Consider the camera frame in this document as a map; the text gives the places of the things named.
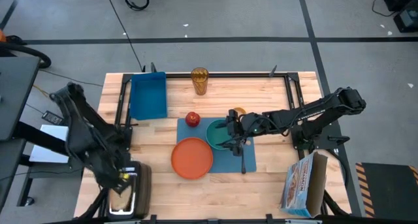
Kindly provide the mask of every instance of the green bowl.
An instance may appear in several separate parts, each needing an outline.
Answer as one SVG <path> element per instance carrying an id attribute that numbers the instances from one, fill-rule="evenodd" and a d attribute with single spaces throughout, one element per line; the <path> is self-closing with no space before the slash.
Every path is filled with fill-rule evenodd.
<path id="1" fill-rule="evenodd" d="M 231 139 L 231 136 L 228 135 L 228 130 L 226 127 L 216 129 L 216 126 L 223 122 L 225 122 L 225 120 L 215 120 L 206 128 L 206 141 L 211 147 L 217 150 L 228 150 L 228 148 L 217 146 L 216 144 Z"/>

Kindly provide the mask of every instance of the wooden table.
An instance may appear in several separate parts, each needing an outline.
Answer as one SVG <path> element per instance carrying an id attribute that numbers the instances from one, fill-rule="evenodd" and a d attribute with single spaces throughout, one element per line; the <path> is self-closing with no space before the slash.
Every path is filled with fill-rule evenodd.
<path id="1" fill-rule="evenodd" d="M 315 73 L 298 74 L 305 103 L 320 98 Z M 108 123 L 115 119 L 122 76 L 123 73 L 107 74 L 104 81 L 98 113 Z M 184 118 L 190 111 L 201 117 L 224 117 L 228 109 L 238 106 L 246 112 L 258 113 L 289 109 L 281 78 L 210 78 L 203 96 L 195 94 L 189 78 L 167 79 L 167 100 L 168 118 L 132 120 L 138 123 L 133 127 L 132 157 L 152 168 L 150 214 L 157 214 L 158 219 L 264 219 L 266 214 L 272 214 L 273 218 L 291 217 L 279 209 L 287 168 L 298 161 L 290 136 L 254 138 L 257 172 L 207 174 L 199 180 L 185 180 L 174 173 L 170 163 L 178 118 Z M 331 155 L 326 190 L 343 210 L 351 211 L 340 164 Z M 93 174 L 85 170 L 74 216 L 82 214 L 98 192 Z"/>

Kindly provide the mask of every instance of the cardboard box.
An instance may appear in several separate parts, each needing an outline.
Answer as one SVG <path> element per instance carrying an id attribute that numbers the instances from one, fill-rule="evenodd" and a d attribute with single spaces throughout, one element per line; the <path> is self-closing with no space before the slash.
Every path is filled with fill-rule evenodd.
<path id="1" fill-rule="evenodd" d="M 321 213 L 327 159 L 315 152 L 289 167 L 281 198 L 282 211 L 303 217 Z"/>

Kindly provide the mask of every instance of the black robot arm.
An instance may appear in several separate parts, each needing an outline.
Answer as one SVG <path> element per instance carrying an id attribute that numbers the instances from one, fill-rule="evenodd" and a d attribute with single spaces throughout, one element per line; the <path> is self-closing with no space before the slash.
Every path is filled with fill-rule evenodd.
<path id="1" fill-rule="evenodd" d="M 334 93 L 291 110 L 275 110 L 262 114 L 249 113 L 238 117 L 235 110 L 229 110 L 225 123 L 218 127 L 227 127 L 232 139 L 220 144 L 229 148 L 234 155 L 241 156 L 240 144 L 247 137 L 282 134 L 289 135 L 291 128 L 298 121 L 304 120 L 300 125 L 298 137 L 302 140 L 311 140 L 313 136 L 321 134 L 322 129 L 336 121 L 343 115 L 360 114 L 366 107 L 356 89 L 338 88 Z M 319 115 L 312 121 L 305 119 Z"/>
<path id="2" fill-rule="evenodd" d="M 96 182 L 121 193 L 129 178 L 122 168 L 130 161 L 127 152 L 131 136 L 115 125 L 106 123 L 86 102 L 84 91 L 78 84 L 69 83 L 65 88 L 50 94 L 69 127 L 65 150 L 90 169 Z"/>

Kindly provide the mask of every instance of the concrete floor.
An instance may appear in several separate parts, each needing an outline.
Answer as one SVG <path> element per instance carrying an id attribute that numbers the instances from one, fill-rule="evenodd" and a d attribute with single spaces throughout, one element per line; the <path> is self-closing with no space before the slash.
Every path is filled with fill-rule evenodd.
<path id="1" fill-rule="evenodd" d="M 299 0 L 150 0 L 142 12 L 112 0 L 132 39 L 193 37 L 308 37 Z M 392 18 L 371 12 L 373 0 L 306 0 L 316 37 L 415 37 L 401 34 Z M 0 21 L 13 0 L 0 0 Z M 389 13 L 382 1 L 376 10 Z M 25 40 L 126 39 L 108 0 L 20 0 L 4 32 Z M 331 91 L 357 88 L 367 108 L 340 120 L 350 167 L 356 162 L 418 167 L 415 127 L 418 113 L 418 42 L 319 43 Z M 32 45 L 50 56 L 51 72 L 103 83 L 107 72 L 136 72 L 129 44 Z M 153 61 L 159 71 L 317 71 L 309 42 L 200 42 L 134 44 L 143 65 Z M 51 92 L 68 80 L 38 73 L 36 85 Z M 101 88 L 84 86 L 97 108 Z M 59 113 L 55 104 L 33 90 L 28 104 Z M 35 127 L 46 123 L 25 107 L 21 120 Z M 30 153 L 31 145 L 25 149 Z M 17 176 L 0 223 L 45 223 L 72 217 L 79 178 L 35 180 L 30 196 L 36 203 L 16 207 L 23 177 Z"/>

